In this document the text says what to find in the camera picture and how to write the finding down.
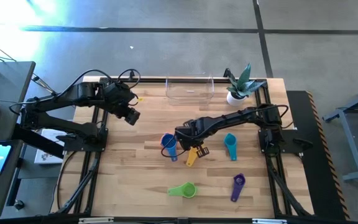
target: green measuring cup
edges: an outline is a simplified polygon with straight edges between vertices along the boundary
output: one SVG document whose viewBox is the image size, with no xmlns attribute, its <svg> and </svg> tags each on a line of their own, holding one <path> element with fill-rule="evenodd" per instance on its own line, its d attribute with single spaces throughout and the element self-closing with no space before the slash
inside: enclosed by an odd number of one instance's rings
<svg viewBox="0 0 358 224">
<path fill-rule="evenodd" d="M 179 187 L 173 187 L 171 189 L 168 189 L 169 196 L 182 196 L 185 198 L 192 198 L 196 195 L 196 193 L 197 188 L 191 182 L 187 182 Z"/>
</svg>

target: orange and black caution tape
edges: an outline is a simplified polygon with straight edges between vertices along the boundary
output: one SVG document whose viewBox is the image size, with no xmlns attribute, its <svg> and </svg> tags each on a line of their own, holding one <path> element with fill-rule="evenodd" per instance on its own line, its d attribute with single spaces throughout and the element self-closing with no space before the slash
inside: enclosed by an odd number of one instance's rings
<svg viewBox="0 0 358 224">
<path fill-rule="evenodd" d="M 334 182 L 335 182 L 335 187 L 336 187 L 339 199 L 340 199 L 341 204 L 342 204 L 342 209 L 343 209 L 343 212 L 345 213 L 345 219 L 350 220 L 351 218 L 349 216 L 349 212 L 347 211 L 347 207 L 346 207 L 346 204 L 345 204 L 345 198 L 343 197 L 343 194 L 342 194 L 342 188 L 339 185 L 339 180 L 337 178 L 338 176 L 337 176 L 336 171 L 335 171 L 335 167 L 334 167 L 334 164 L 333 164 L 333 159 L 331 158 L 331 153 L 328 150 L 327 140 L 326 140 L 326 137 L 325 137 L 324 132 L 323 132 L 323 126 L 321 125 L 321 121 L 320 121 L 320 118 L 319 118 L 318 113 L 317 113 L 316 105 L 314 104 L 313 95 L 310 92 L 308 92 L 308 94 L 309 94 L 309 99 L 310 99 L 310 105 L 311 105 L 311 108 L 312 108 L 313 113 L 314 113 L 314 118 L 316 119 L 316 122 L 317 122 L 318 131 L 320 132 L 321 142 L 323 143 L 324 151 L 326 153 L 326 157 L 327 157 L 327 160 L 328 160 L 328 165 L 330 166 L 331 173 L 333 175 L 333 179 L 334 179 Z"/>
</svg>

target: blue measuring cup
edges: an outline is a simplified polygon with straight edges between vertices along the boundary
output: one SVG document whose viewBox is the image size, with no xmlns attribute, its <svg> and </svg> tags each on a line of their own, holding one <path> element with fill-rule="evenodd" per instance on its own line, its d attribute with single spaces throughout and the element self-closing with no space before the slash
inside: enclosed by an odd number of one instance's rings
<svg viewBox="0 0 358 224">
<path fill-rule="evenodd" d="M 171 157 L 172 162 L 175 162 L 175 161 L 178 160 L 178 157 L 177 157 L 177 140 L 175 139 L 175 137 L 173 137 L 173 134 L 165 133 L 161 138 L 161 146 L 162 147 L 165 146 L 165 149 L 168 151 L 169 155 L 174 156 L 174 157 Z"/>
<path fill-rule="evenodd" d="M 230 159 L 232 161 L 237 160 L 237 139 L 236 137 L 229 133 L 224 138 L 224 144 L 226 145 L 227 149 L 229 150 Z"/>
</svg>

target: potted plant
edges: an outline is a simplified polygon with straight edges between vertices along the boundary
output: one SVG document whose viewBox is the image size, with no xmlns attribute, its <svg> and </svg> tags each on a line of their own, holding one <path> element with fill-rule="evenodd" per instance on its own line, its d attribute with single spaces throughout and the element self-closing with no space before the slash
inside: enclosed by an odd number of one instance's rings
<svg viewBox="0 0 358 224">
<path fill-rule="evenodd" d="M 231 86 L 227 87 L 229 92 L 227 93 L 227 102 L 232 106 L 240 106 L 242 102 L 249 97 L 252 92 L 256 91 L 263 82 L 255 82 L 255 80 L 250 81 L 249 77 L 251 74 L 251 65 L 248 64 L 244 71 L 241 73 L 241 76 L 236 80 L 235 76 L 228 72 L 228 77 L 231 82 Z"/>
</svg>

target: clear plastic container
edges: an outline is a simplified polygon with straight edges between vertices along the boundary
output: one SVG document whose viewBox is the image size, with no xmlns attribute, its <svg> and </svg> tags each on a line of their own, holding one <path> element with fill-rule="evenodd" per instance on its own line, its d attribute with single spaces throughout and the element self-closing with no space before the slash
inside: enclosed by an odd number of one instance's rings
<svg viewBox="0 0 358 224">
<path fill-rule="evenodd" d="M 214 79 L 167 77 L 165 94 L 171 105 L 208 105 L 214 96 Z"/>
</svg>

